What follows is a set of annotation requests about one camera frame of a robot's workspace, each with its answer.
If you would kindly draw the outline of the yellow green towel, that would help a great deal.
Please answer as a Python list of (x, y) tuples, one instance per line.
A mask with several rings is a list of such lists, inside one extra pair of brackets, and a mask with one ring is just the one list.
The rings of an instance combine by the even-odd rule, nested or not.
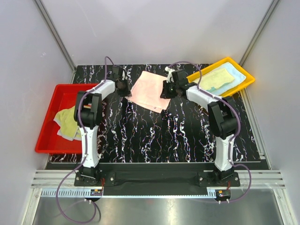
[(200, 81), (200, 88), (208, 92), (213, 92), (228, 83), (232, 83), (235, 80), (227, 69), (221, 68), (210, 73), (205, 74)]

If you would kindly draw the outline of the light blue towel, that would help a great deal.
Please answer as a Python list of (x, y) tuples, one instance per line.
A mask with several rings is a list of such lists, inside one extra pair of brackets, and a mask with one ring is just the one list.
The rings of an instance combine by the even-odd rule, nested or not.
[(241, 85), (245, 80), (246, 76), (242, 74), (232, 63), (226, 62), (222, 64), (221, 66), (218, 66), (217, 68), (213, 69), (212, 71), (215, 71), (217, 69), (225, 68), (227, 71), (234, 76), (235, 80), (232, 83), (228, 83), (221, 87), (220, 89), (213, 91), (214, 95), (219, 96), (231, 96), (239, 91), (239, 85)]

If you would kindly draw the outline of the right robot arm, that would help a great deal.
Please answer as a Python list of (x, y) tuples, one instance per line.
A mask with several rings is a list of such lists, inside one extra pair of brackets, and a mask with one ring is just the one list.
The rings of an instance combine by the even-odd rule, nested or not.
[(209, 116), (210, 130), (216, 138), (214, 170), (209, 178), (217, 185), (225, 185), (233, 177), (233, 143), (240, 132), (240, 119), (230, 97), (220, 97), (190, 83), (183, 70), (165, 67), (167, 80), (163, 81), (160, 95), (163, 99), (185, 97), (205, 108)]

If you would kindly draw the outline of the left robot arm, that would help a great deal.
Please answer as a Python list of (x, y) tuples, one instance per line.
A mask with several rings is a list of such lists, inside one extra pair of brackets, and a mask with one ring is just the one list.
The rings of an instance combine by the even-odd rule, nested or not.
[(92, 186), (103, 182), (99, 169), (97, 132), (102, 121), (102, 102), (114, 92), (121, 97), (131, 96), (125, 69), (119, 66), (113, 66), (111, 74), (105, 75), (99, 84), (77, 94), (74, 120), (81, 134), (82, 159), (76, 168), (76, 180)]

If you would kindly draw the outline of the pink towel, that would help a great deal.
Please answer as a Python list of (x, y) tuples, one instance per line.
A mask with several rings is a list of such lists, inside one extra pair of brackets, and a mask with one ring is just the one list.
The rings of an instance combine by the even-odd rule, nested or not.
[(166, 77), (142, 71), (131, 89), (131, 96), (127, 100), (146, 109), (161, 113), (169, 106), (170, 99), (160, 97)]

